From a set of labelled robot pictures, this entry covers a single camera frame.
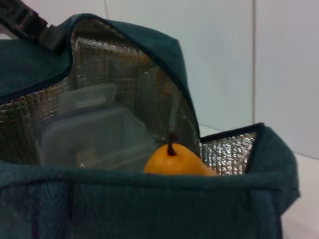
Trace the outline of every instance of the white surface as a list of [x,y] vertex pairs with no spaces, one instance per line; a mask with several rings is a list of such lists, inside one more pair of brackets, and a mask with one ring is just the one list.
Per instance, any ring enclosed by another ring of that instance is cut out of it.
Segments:
[[23,0],[49,24],[58,25],[74,14],[93,13],[106,18],[103,0]]
[[200,124],[252,123],[251,0],[107,0],[109,17],[151,27],[181,43]]
[[319,1],[257,0],[256,119],[319,158]]
[[[220,131],[200,126],[201,136]],[[283,215],[284,239],[319,239],[319,161],[296,155],[301,198]]]

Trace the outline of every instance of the clear plastic container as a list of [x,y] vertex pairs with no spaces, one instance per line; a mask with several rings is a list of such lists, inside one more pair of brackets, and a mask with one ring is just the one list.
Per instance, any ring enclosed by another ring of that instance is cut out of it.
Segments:
[[154,137],[128,109],[90,109],[43,125],[36,148],[42,165],[142,170]]
[[116,84],[99,84],[68,91],[59,95],[58,114],[96,105],[112,105]]

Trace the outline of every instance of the green fabric bag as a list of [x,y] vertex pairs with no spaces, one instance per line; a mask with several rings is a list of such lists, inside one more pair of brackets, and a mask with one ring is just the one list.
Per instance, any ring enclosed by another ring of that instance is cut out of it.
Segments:
[[[299,196],[294,154],[263,124],[201,138],[177,40],[91,14],[58,29],[59,55],[0,40],[2,239],[282,239],[280,216]],[[39,166],[37,125],[58,117],[59,95],[104,82],[159,145],[173,128],[223,176]]]

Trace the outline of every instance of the container lid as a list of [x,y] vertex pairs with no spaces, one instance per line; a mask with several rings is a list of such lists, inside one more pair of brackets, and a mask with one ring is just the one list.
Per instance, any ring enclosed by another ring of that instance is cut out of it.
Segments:
[[144,124],[119,106],[58,117],[38,138],[43,165],[136,170],[156,148]]

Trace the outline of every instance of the pear stem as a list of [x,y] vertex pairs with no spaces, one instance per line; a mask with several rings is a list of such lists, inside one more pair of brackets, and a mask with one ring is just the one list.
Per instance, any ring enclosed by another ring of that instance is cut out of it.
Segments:
[[176,139],[176,136],[173,133],[169,134],[169,138],[168,138],[168,148],[167,148],[167,154],[169,156],[175,156],[176,152],[173,149],[173,141]]

